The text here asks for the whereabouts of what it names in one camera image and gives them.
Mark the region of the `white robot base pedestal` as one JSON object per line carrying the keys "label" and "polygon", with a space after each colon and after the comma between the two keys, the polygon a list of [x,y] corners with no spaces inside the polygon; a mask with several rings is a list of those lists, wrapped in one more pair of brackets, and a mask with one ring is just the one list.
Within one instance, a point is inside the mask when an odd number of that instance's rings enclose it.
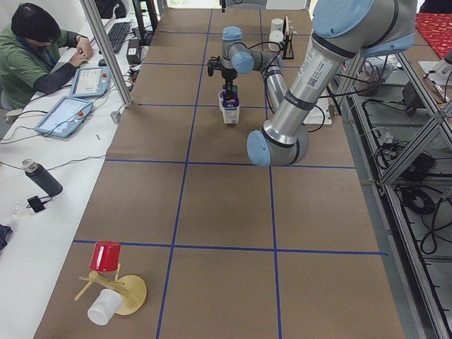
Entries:
{"label": "white robot base pedestal", "polygon": [[305,124],[314,124],[320,125],[323,123],[324,125],[331,125],[331,113],[329,109],[329,99],[321,98],[317,101],[316,106],[308,113],[306,119],[304,120]]}

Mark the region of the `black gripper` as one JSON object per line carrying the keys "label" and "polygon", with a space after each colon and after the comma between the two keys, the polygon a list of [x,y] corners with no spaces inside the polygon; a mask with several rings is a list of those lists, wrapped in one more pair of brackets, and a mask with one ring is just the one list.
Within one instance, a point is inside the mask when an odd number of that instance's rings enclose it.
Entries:
{"label": "black gripper", "polygon": [[236,70],[223,68],[221,75],[225,79],[225,85],[222,87],[223,100],[236,100],[237,86],[233,84],[233,81],[237,78]]}

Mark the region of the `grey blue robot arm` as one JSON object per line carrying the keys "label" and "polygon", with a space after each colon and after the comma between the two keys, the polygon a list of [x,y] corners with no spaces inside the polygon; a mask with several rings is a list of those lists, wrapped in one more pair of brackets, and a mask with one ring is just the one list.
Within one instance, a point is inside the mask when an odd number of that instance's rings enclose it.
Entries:
{"label": "grey blue robot arm", "polygon": [[250,161],[262,167],[299,162],[309,146],[304,120],[342,63],[356,54],[377,57],[409,49],[416,10],[416,1],[318,1],[304,62],[291,86],[285,85],[274,54],[249,49],[238,27],[224,28],[220,70],[234,75],[258,71],[275,111],[249,134]]}

